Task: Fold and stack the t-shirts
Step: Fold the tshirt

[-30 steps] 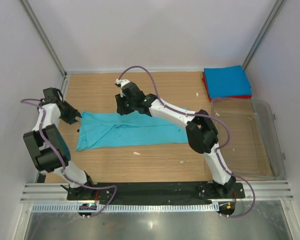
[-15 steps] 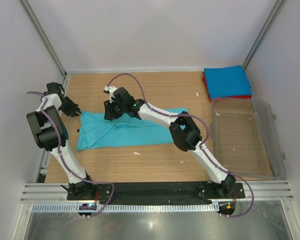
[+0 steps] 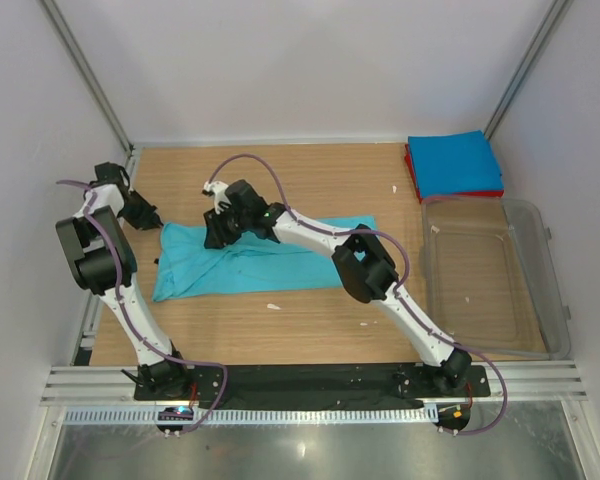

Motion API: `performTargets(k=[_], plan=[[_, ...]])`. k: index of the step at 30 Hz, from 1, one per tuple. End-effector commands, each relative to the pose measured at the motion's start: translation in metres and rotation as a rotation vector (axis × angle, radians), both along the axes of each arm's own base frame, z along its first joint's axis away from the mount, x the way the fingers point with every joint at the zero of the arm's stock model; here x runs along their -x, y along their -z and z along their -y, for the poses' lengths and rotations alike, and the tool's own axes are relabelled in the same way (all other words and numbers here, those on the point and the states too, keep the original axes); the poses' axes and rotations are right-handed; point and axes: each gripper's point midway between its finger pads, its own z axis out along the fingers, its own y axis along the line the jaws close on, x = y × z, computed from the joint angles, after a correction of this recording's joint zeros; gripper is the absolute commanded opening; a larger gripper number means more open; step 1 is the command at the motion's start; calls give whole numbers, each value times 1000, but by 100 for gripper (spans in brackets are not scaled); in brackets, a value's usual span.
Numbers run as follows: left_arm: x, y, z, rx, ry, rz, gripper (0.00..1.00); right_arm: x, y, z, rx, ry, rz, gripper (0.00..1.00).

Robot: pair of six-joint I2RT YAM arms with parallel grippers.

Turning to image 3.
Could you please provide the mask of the cyan t shirt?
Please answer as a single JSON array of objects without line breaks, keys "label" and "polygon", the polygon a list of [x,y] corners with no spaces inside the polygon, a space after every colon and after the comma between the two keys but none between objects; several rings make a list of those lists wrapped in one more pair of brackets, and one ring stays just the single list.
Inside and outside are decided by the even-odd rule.
[{"label": "cyan t shirt", "polygon": [[204,227],[164,226],[153,301],[341,286],[332,260],[306,248],[247,232],[235,244],[214,250],[204,247],[205,236]]}]

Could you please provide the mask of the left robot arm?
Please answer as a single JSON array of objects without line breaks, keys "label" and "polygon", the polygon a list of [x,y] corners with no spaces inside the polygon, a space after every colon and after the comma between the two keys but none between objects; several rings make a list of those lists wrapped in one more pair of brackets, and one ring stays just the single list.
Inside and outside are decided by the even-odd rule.
[{"label": "left robot arm", "polygon": [[130,184],[126,169],[105,162],[90,182],[60,180],[83,191],[83,205],[55,229],[76,284],[98,297],[129,338],[137,371],[123,374],[135,384],[137,400],[179,400],[193,380],[173,342],[158,326],[137,283],[137,262],[121,222],[139,231],[163,226],[157,207]]}]

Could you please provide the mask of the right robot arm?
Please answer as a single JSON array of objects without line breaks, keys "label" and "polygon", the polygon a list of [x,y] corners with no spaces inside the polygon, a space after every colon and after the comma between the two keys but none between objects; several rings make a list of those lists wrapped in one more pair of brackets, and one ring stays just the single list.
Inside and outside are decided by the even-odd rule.
[{"label": "right robot arm", "polygon": [[330,259],[344,290],[354,300],[376,306],[407,336],[422,363],[432,368],[435,391],[452,396],[465,387],[470,353],[459,348],[408,293],[381,244],[386,234],[364,224],[352,230],[334,227],[282,203],[268,203],[244,180],[208,181],[202,193],[214,202],[204,213],[205,248],[223,249],[251,232],[262,240],[300,246]]}]

